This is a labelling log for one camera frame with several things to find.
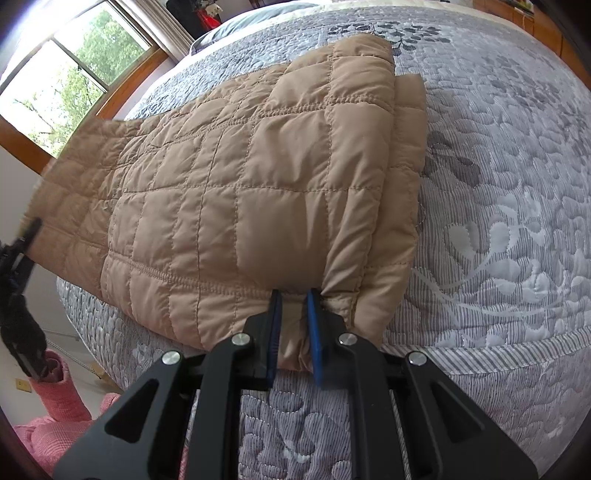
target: quilted bedding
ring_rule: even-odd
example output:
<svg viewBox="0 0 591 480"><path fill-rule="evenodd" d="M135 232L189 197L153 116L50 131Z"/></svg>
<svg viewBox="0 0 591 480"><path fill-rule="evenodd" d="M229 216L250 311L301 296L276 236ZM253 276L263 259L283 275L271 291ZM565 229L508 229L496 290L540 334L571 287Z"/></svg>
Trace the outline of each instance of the quilted bedding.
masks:
<svg viewBox="0 0 591 480"><path fill-rule="evenodd" d="M531 456L557 459L591 404L591 96L550 50L443 9L357 7L298 17L185 63L133 115L363 31L396 73L426 81L420 238L384 349L430 355ZM175 346L59 281L81 337L123 387ZM242 398L245 478L350 478L348 409L306 374Z"/></svg>

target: window frame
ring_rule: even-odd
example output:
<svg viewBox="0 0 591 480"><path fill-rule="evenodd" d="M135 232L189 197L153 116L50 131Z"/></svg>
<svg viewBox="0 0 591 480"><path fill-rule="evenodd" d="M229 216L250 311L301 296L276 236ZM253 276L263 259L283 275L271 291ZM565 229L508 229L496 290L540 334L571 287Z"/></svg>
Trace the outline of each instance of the window frame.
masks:
<svg viewBox="0 0 591 480"><path fill-rule="evenodd" d="M148 35L148 33L121 7L121 5L118 4L116 0L97 0L93 4L89 5L88 8L84 9L78 15L73 17L72 20L80 17L81 15L103 3L109 4L116 11L116 13L120 15L150 46L148 50L146 50L136 60L134 60L110 85L107 85L94 72L92 72L90 67L88 67L85 62L79 59L78 56L74 54L74 52L71 52L67 47L62 45L59 40L55 39L55 34L57 34L57 32L54 32L52 35L44 38L33 49L31 49L31 51L18 63L18 65L15 66L10 74L8 74L4 82L2 82L0 85L0 95L14 80L15 76L21 71L27 62L29 62L29 60L31 60L41 50L43 45L49 41L52 41L59 49L61 49L74 62L76 62L80 70L89 78L89 80L92 81L94 85L96 85L103 92L99 99L88 110L80 124L84 123L84 121L86 121L86 119L90 118L91 116L99 116L103 119L112 119L114 114L119 111L120 107L131 96L133 91L137 89L137 87L149 76L150 73L152 73L164 60L168 58L168 55L159 48L154 39ZM110 102L112 97L116 97L117 101ZM13 156L20 160L20 162L24 163L27 167L31 168L37 173L41 173L45 165L53 158L51 154L47 153L42 147L37 145L25 134L20 133L2 116L0 116L0 146L6 148Z"/></svg>

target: wooden furniture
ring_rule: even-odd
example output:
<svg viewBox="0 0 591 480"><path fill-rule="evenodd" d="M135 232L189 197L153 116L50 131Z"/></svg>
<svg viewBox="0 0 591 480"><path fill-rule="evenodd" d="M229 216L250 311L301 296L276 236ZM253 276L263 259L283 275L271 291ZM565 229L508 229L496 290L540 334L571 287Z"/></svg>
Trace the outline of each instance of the wooden furniture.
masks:
<svg viewBox="0 0 591 480"><path fill-rule="evenodd" d="M573 47L563 37L554 22L538 8L534 7L534 14L531 15L502 0L473 0L473 3L474 8L477 10L513 22L530 35L533 35L534 38L556 53L575 75L583 81L587 88L591 89L591 74L587 72Z"/></svg>

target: bed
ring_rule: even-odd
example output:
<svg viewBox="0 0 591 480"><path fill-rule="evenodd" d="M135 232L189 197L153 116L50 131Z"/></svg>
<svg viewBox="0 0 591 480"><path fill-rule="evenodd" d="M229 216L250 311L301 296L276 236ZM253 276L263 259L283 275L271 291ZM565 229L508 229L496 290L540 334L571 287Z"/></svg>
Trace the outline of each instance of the bed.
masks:
<svg viewBox="0 0 591 480"><path fill-rule="evenodd" d="M417 257L384 351L425 352L543 474L591 406L591 95L514 25L438 2L338 2L250 25L185 58L129 114L180 106L212 86L359 32L420 73L428 138ZM58 280L81 338L123 388L170 348ZM239 474L350 478L344 393L280 372L244 392Z"/></svg>

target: green foliage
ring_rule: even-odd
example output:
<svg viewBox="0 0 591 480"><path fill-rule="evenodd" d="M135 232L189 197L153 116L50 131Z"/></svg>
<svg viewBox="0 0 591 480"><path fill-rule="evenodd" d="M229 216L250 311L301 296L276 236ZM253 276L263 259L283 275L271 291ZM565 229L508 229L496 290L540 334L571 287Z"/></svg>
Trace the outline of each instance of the green foliage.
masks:
<svg viewBox="0 0 591 480"><path fill-rule="evenodd" d="M133 37L103 10L90 23L76 55L109 85L143 52Z"/></svg>
<svg viewBox="0 0 591 480"><path fill-rule="evenodd" d="M75 53L109 85L143 52L133 37L103 10L90 22L82 46ZM28 100L15 101L36 114L47 126L42 131L30 132L29 137L57 156L101 95L102 90L82 69L68 67L57 80L51 93L57 101L52 101L49 108L46 105L41 111L37 92Z"/></svg>

